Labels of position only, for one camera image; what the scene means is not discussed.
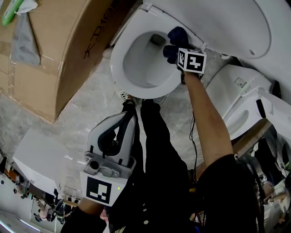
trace cardboard box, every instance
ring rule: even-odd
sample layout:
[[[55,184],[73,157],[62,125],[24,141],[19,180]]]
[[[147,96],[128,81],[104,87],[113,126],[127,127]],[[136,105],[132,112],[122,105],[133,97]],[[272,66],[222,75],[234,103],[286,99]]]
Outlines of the cardboard box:
[[[204,74],[206,64],[206,53],[194,49],[179,48],[177,65],[183,71]]]
[[[10,0],[5,0],[0,15]],[[135,0],[40,0],[29,13],[40,65],[10,59],[17,16],[0,25],[0,91],[54,122],[102,59]]]

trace black and white marker cube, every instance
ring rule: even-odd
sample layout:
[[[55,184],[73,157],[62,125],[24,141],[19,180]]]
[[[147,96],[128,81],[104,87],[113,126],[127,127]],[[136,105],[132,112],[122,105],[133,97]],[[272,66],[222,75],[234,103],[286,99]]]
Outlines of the black and white marker cube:
[[[206,53],[193,49],[179,48],[177,65],[183,71],[204,74],[206,64]]]

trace white toilet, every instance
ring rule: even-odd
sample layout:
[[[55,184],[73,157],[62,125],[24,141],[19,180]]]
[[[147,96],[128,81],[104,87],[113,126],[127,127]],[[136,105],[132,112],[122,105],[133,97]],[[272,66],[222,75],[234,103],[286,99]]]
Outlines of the white toilet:
[[[110,64],[117,85],[139,98],[173,91],[181,73],[167,63],[163,47],[177,26],[194,47],[240,58],[260,58],[271,43],[268,22],[254,0],[144,0],[113,48]]]
[[[203,42],[180,22],[152,6],[142,5],[130,19],[111,55],[111,71],[117,85],[138,98],[158,98],[173,91],[180,83],[181,72],[167,62],[163,48],[170,45],[167,34],[183,27],[189,42],[202,48]],[[160,39],[154,44],[154,37]]]
[[[240,66],[226,65],[213,77],[206,92],[224,120],[231,140],[262,119],[256,102],[260,99],[258,90],[269,93],[270,87],[271,82],[261,73]],[[271,104],[262,100],[262,105],[268,111]]]

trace person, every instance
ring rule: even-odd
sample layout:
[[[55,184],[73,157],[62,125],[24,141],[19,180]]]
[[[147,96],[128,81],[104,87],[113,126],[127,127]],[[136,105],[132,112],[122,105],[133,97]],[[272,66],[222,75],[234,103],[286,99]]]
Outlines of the person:
[[[21,184],[16,185],[16,188],[13,189],[14,194],[18,194],[19,196],[23,196],[23,186]]]
[[[170,142],[170,133],[160,115],[160,105],[143,100],[141,119],[147,136],[146,172],[143,171],[139,126],[131,154],[136,167],[126,187],[111,208],[106,208],[111,233],[130,232],[257,232],[258,201],[252,184],[235,161],[228,130],[213,106],[200,79],[185,72],[206,170],[197,191],[203,197],[205,226],[189,220],[188,171]],[[135,111],[134,98],[122,93],[123,110]],[[62,228],[66,232],[103,232],[100,219],[104,206],[84,198]]]
[[[40,217],[39,214],[34,213],[33,215],[34,215],[35,220],[36,220],[37,222],[39,222],[39,223],[42,222],[41,217]]]
[[[72,197],[69,196],[68,197],[68,201],[72,202]],[[75,204],[79,203],[78,199],[75,199],[74,201]],[[72,207],[71,205],[65,204],[65,208],[64,208],[64,222],[67,221],[68,217],[70,216],[71,212],[75,210],[75,207]]]
[[[49,209],[46,207],[46,204],[44,205],[43,203],[41,203],[41,201],[38,201],[37,205],[40,207],[40,209],[39,209],[39,215],[36,217],[38,217],[38,219],[41,221],[48,221],[47,216],[49,213]]]

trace green object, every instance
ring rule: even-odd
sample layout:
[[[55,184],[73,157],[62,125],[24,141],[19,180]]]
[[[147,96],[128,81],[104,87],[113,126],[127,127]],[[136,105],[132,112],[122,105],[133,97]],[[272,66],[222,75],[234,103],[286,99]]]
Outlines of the green object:
[[[9,6],[7,7],[4,15],[2,16],[2,24],[4,26],[8,25],[15,15],[15,11],[18,10],[23,0],[11,0]]]

